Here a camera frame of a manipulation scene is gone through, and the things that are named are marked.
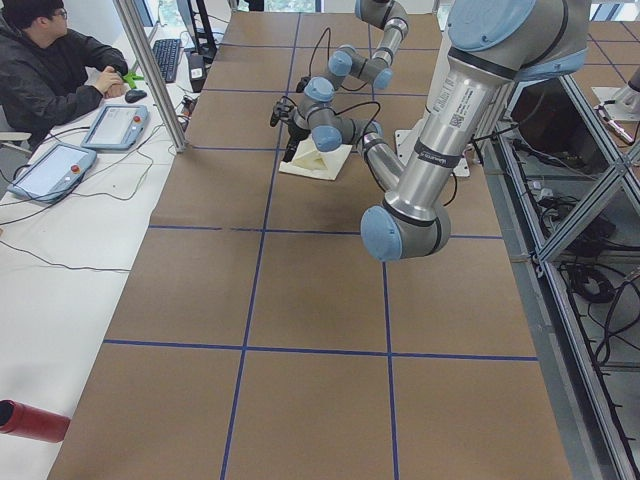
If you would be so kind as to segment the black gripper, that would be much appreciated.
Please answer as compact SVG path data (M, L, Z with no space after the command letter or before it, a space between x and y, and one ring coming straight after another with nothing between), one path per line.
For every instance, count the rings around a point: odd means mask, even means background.
M300 80L298 81L297 85L296 85L295 92L296 93L303 93L305 88L309 84L310 80L311 80L310 76L301 77Z
M299 142L310 135L307 121L299 113L296 103L289 97L280 97L272 108L269 124L272 128L279 123L286 126L288 140L283 156L284 162L291 162L298 149Z

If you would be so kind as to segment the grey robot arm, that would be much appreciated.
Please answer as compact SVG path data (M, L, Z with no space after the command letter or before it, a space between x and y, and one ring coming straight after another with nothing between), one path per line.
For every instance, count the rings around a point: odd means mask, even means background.
M354 15L369 27L382 32L377 47L369 56L362 55L353 45L343 44L327 55L327 64L319 75L309 72L302 76L295 92L308 90L321 92L326 101L329 94L343 87L347 78L370 85L374 90L386 89L392 78L392 65L401 43L409 34L409 19L399 1L356 1Z
M383 189L380 205L362 216L360 234L381 261L423 257L448 241L451 224L439 196L496 91L519 81L546 80L579 70L586 59L586 1L457 1L448 18L449 72L406 160L397 157L374 121L340 116L336 91L347 77L387 87L409 20L397 1L359 1L356 16L383 37L371 57L343 46L325 72L310 78L299 101L280 99L272 124L284 124L291 161L300 142L331 152L354 146Z

